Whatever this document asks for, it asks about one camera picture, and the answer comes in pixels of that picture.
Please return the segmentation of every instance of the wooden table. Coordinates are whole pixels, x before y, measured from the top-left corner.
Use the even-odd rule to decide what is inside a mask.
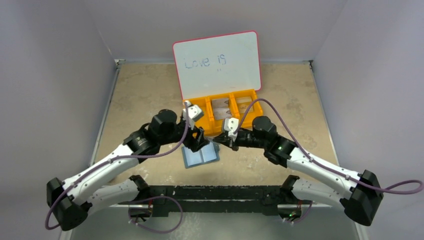
[[[311,153],[336,164],[330,133],[322,111],[315,80],[308,64],[263,64],[262,89],[258,97],[269,100],[290,130]],[[264,115],[277,125],[278,133],[290,138],[266,103]],[[181,114],[182,98],[174,64],[127,63],[120,70],[104,123],[96,161],[104,158],[130,133],[151,121],[159,110]],[[163,146],[164,153],[174,144]],[[141,175],[150,185],[281,185],[290,174],[302,173],[270,163],[264,151],[221,147],[220,160],[186,169],[181,149],[160,158],[148,159],[117,176],[111,184],[131,175]]]

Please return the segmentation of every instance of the beige table surface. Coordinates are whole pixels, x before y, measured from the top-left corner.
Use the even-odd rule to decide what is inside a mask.
[[[332,141],[322,111],[315,80],[308,64],[263,64],[262,89],[258,97],[269,100],[288,127],[311,153],[336,164]],[[277,125],[278,133],[290,138],[266,103],[264,115]],[[179,116],[182,98],[174,64],[124,64],[104,123],[96,161],[104,158],[161,109]],[[174,144],[163,146],[164,153]],[[280,185],[290,174],[302,173],[270,163],[263,150],[240,148],[234,152],[222,146],[218,162],[186,169],[181,149],[160,158],[151,158],[111,181],[119,183],[141,175],[150,185]]]

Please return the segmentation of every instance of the dry erase board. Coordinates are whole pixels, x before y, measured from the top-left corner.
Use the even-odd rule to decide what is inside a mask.
[[[183,99],[261,89],[255,31],[178,41],[172,48]]]

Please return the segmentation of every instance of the gray wall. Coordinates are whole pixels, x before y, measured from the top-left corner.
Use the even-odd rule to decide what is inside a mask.
[[[1,238],[57,239],[46,183],[89,164],[115,63],[83,0],[3,0],[0,31]]]
[[[313,59],[347,0],[86,0],[115,59],[173,61],[172,44],[246,30],[264,61]]]
[[[342,166],[423,180],[424,1],[349,0],[315,58]],[[412,189],[408,186],[400,189]],[[424,192],[385,194],[370,239],[424,236]]]

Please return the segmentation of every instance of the robotic arm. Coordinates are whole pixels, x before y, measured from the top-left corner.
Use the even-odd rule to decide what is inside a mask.
[[[202,110],[189,101],[185,103],[188,113],[186,109],[182,111],[178,124],[175,112],[168,109],[161,110],[153,116],[150,123],[144,124],[139,130],[131,133],[122,144],[96,164],[63,181],[53,178],[47,183],[47,204],[53,208],[52,213],[62,230],[75,228],[100,209],[149,197],[149,186],[140,176],[132,176],[116,185],[104,186],[120,173],[146,160],[146,158],[130,156],[153,156],[159,152],[162,145],[178,143],[180,140],[193,152],[209,143],[204,137],[203,128],[197,128],[194,124],[204,115]],[[185,138],[182,139],[186,122],[189,122],[190,127]],[[118,156],[129,157],[112,161]],[[78,182],[78,179],[84,175],[86,177]]]
[[[374,173],[368,170],[363,173],[348,170],[310,152],[307,152],[309,156],[305,156],[295,142],[277,133],[276,125],[267,116],[256,117],[252,122],[252,130],[240,128],[235,132],[238,125],[237,118],[226,119],[222,124],[222,133],[213,141],[233,151],[238,151],[239,147],[264,149],[263,155],[273,164],[302,172],[320,181],[308,182],[290,175],[282,185],[288,194],[293,194],[298,200],[312,200],[344,210],[353,221],[365,226],[371,225],[383,193],[351,179],[380,188]],[[336,171],[344,173],[346,177],[335,174]]]

